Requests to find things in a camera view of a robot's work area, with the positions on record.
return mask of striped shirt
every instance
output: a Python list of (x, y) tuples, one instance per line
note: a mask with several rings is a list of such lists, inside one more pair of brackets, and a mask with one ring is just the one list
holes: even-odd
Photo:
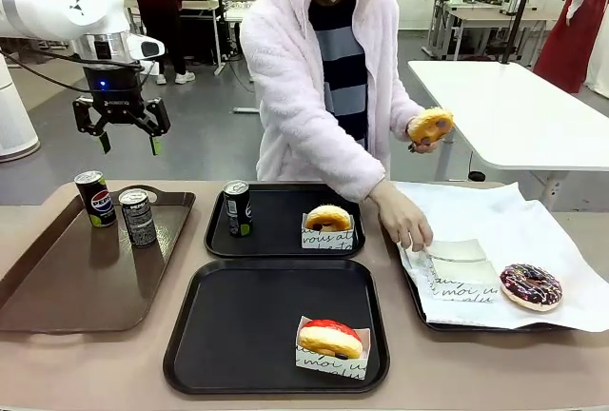
[(367, 149), (368, 115), (365, 54), (353, 34), (356, 0), (332, 6), (311, 2), (308, 19), (317, 34), (324, 62), (325, 109), (356, 142)]

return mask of chocolate donut with sprinkles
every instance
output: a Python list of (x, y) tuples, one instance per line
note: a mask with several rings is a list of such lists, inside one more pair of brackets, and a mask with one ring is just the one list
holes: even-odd
[(501, 290), (512, 301), (534, 311), (549, 311), (562, 300), (562, 287), (550, 273), (537, 266), (513, 264), (500, 275)]

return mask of shoe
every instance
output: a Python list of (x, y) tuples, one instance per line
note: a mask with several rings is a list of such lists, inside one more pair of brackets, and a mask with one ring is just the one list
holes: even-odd
[(184, 75), (177, 74), (175, 75), (175, 84), (176, 85), (185, 85), (189, 81), (194, 81), (194, 73), (191, 71), (187, 71)]

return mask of black can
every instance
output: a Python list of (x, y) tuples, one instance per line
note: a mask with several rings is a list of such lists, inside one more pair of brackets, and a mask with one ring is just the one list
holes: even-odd
[(131, 244), (137, 247), (156, 242), (156, 227), (148, 194), (143, 189), (129, 189), (118, 197)]
[(116, 222), (116, 211), (104, 180), (98, 170), (81, 173), (74, 178), (80, 196), (83, 198), (88, 218), (95, 227), (108, 227)]
[(224, 194), (230, 234), (246, 237), (251, 233), (252, 226), (249, 184), (245, 181), (231, 181), (225, 186)]

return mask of white fluffy jacket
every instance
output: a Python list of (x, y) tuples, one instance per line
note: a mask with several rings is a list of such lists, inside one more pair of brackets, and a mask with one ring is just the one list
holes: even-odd
[(243, 22), (241, 43), (262, 99), (265, 128), (258, 179), (321, 179), (359, 202), (388, 173), (389, 131), (407, 141), (408, 122), (423, 111), (398, 75), (398, 4), (357, 0), (353, 14), (353, 33), (368, 70), (366, 151), (325, 109), (324, 68), (308, 21), (310, 3), (258, 0)]

